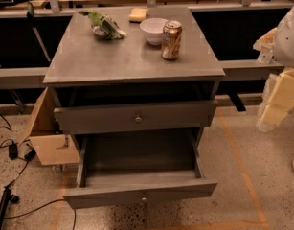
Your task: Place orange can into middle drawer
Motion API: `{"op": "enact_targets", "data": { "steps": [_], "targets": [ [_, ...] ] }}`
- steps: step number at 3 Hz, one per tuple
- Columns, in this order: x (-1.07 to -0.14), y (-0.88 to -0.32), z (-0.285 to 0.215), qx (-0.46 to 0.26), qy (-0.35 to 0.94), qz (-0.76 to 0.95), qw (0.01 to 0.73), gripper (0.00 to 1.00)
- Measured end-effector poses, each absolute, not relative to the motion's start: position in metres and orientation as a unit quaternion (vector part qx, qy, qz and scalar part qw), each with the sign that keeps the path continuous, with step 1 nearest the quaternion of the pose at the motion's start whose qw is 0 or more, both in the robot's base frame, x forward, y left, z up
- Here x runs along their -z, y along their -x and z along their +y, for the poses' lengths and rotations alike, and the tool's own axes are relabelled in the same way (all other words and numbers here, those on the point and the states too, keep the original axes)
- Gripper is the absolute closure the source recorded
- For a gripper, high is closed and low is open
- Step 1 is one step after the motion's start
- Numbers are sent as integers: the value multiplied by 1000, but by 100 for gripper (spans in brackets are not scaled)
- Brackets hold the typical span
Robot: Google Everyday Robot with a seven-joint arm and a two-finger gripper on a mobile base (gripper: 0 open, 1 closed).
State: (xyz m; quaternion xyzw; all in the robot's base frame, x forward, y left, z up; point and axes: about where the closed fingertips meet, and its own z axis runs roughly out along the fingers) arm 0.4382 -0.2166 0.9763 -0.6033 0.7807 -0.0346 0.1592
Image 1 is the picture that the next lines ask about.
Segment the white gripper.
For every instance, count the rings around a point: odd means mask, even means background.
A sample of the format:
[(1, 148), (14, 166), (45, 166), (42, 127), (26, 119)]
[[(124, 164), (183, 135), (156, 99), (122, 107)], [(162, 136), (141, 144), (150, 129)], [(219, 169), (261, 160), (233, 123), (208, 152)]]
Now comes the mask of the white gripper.
[[(277, 29), (273, 28), (261, 36), (253, 49), (273, 49)], [(270, 74), (262, 93), (256, 126), (260, 131), (277, 128), (294, 108), (294, 68), (286, 68), (279, 75)]]

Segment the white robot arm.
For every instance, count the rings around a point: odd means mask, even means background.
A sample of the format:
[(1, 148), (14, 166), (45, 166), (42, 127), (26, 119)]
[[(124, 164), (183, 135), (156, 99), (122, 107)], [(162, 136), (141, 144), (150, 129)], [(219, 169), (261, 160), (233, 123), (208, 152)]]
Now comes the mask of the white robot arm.
[(284, 67), (279, 75), (268, 78), (263, 90), (257, 128), (267, 132), (278, 127), (294, 108), (294, 5), (253, 48), (260, 51), (259, 63), (268, 64), (274, 59)]

